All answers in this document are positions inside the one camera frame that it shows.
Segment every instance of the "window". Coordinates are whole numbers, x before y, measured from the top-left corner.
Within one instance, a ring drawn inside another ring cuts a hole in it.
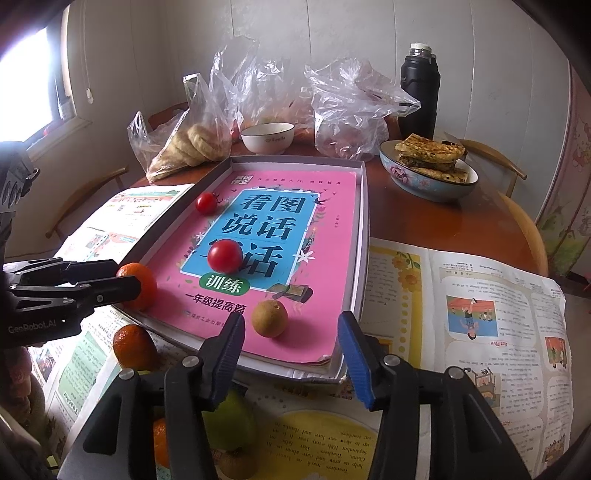
[[[29,147],[64,122],[60,35],[62,14],[0,60],[0,141]]]

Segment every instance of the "blue gripper pad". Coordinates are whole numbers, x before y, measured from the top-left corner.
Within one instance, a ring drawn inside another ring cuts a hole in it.
[[[365,408],[371,410],[375,402],[371,380],[372,372],[360,344],[360,342],[365,342],[365,336],[353,313],[343,312],[339,315],[337,335],[347,362],[349,376],[355,388],[355,394],[363,402]]]

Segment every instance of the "thermos lid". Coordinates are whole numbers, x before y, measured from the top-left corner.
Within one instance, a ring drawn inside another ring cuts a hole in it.
[[[426,43],[411,43],[410,49],[411,50],[427,50],[429,53],[431,53],[431,47],[429,45],[427,45]]]

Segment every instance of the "blue floral bowl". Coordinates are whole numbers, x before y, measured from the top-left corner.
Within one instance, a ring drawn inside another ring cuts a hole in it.
[[[379,146],[379,157],[394,183],[403,190],[432,202],[451,202],[474,190],[478,183],[478,174],[463,160],[458,160],[456,167],[468,172],[466,183],[434,179],[398,162],[398,151],[394,146],[399,142],[400,140],[383,142]]]

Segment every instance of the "kiwi fruit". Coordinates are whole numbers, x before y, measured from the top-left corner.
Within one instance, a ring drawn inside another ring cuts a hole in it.
[[[256,459],[253,454],[239,448],[231,452],[223,452],[217,466],[224,475],[232,480],[246,480],[256,473]]]
[[[280,301],[260,301],[252,311],[251,323],[259,335],[275,338],[287,327],[287,310]]]

